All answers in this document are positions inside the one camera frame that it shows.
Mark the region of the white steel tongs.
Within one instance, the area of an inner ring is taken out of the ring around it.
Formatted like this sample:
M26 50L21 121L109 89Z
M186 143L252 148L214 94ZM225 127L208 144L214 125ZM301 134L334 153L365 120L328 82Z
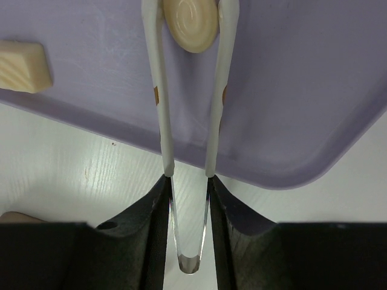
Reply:
M207 178L215 176L221 119L239 19L239 1L215 2L218 10L218 31L216 38L219 39L219 45L216 56L209 136L207 140L206 161L204 166ZM192 275L199 270L203 246L199 246L198 253L194 257L187 257L181 252L173 180L175 169L174 145L161 32L163 24L167 23L163 10L163 1L142 1L141 16L157 107L163 170L164 175L169 178L169 185L171 188L169 195L169 207L172 214L172 226L177 260L180 271L185 274Z

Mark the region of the white shell chocolate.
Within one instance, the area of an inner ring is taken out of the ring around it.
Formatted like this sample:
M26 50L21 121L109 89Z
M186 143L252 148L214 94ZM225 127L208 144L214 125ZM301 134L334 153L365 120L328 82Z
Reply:
M218 31L215 1L164 0L163 10L169 31L182 49L197 54L213 44Z

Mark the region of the gold square chocolate tin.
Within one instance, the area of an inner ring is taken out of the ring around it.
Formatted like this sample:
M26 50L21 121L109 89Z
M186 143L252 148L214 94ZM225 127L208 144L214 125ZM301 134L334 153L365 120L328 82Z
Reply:
M3 213L0 217L0 224L41 224L45 223L42 219L29 216L27 214L9 211Z

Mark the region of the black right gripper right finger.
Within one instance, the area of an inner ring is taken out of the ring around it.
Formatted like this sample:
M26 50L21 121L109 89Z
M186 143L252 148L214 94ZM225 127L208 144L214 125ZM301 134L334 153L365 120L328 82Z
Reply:
M277 224L208 180L218 289L295 289Z

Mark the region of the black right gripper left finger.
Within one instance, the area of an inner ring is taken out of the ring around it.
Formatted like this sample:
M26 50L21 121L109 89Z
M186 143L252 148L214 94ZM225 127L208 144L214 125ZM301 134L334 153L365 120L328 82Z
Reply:
M163 289L169 178L96 227L65 223L68 264L56 289Z

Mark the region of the white square chocolate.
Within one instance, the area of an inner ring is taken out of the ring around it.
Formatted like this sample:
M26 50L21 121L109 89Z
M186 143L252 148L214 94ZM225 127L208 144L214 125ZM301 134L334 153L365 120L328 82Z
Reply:
M35 94L53 86L42 44L1 40L1 88Z

